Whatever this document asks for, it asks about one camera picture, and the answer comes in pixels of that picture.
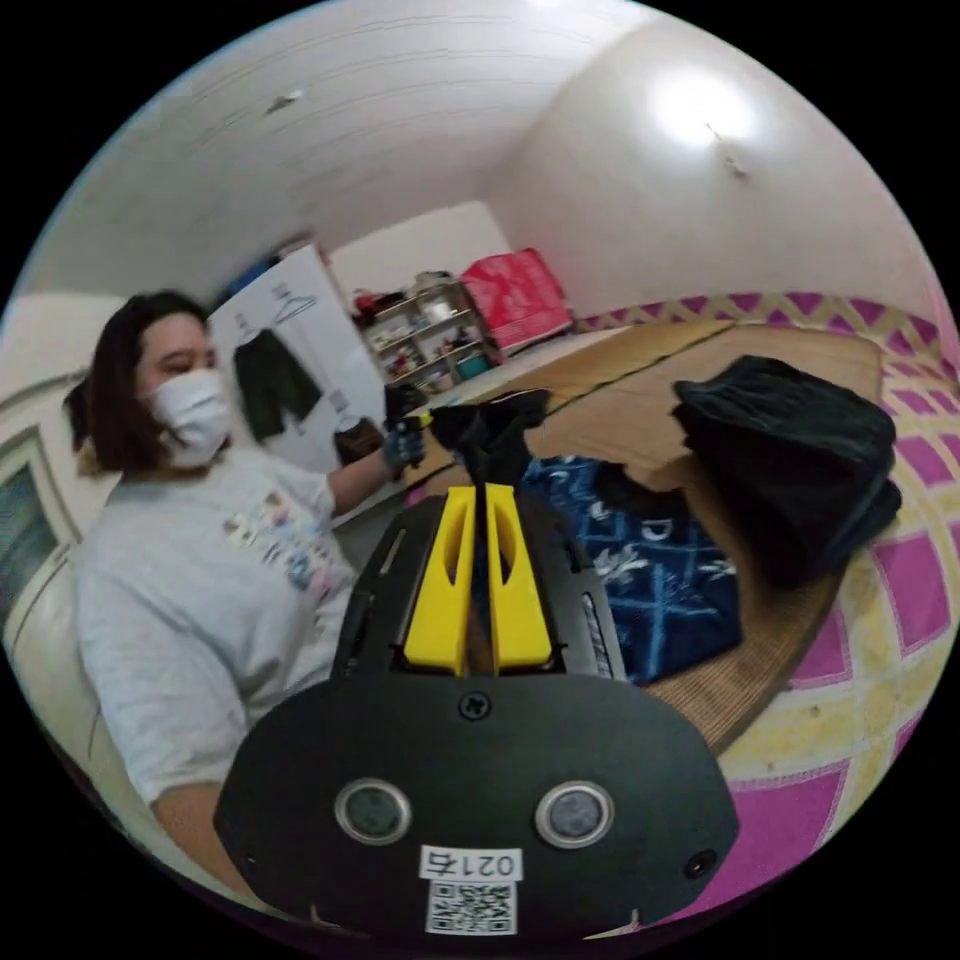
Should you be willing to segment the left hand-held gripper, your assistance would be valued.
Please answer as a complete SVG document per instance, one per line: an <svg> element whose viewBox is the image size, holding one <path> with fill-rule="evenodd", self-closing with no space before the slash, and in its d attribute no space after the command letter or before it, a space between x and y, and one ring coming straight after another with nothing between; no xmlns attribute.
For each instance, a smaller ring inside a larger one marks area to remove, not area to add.
<svg viewBox="0 0 960 960"><path fill-rule="evenodd" d="M385 450L424 450L424 434L433 423L431 411L417 413L423 396L409 383L384 388Z"/></svg>

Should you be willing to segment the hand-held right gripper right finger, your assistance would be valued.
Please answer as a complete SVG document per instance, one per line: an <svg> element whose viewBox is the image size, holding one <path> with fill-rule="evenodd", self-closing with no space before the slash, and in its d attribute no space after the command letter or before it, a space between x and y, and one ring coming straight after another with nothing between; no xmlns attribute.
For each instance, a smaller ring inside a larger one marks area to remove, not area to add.
<svg viewBox="0 0 960 960"><path fill-rule="evenodd" d="M496 672L550 665L553 644L514 489L485 486L489 624Z"/></svg>

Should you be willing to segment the person's left hand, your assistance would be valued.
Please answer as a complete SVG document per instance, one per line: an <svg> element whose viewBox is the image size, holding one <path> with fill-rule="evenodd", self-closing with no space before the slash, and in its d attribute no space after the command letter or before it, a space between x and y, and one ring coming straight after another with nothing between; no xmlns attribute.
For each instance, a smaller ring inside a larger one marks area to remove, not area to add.
<svg viewBox="0 0 960 960"><path fill-rule="evenodd" d="M397 482L408 468L417 468L425 457L422 430L417 427L396 427L386 435L381 454L388 479Z"/></svg>

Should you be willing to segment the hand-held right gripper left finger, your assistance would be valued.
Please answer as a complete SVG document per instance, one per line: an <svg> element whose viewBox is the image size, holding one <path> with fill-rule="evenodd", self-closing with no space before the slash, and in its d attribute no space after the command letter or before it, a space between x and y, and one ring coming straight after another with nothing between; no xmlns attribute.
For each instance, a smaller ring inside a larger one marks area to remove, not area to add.
<svg viewBox="0 0 960 960"><path fill-rule="evenodd" d="M476 490L451 487L438 506L403 653L416 669L463 673L472 603Z"/></svg>

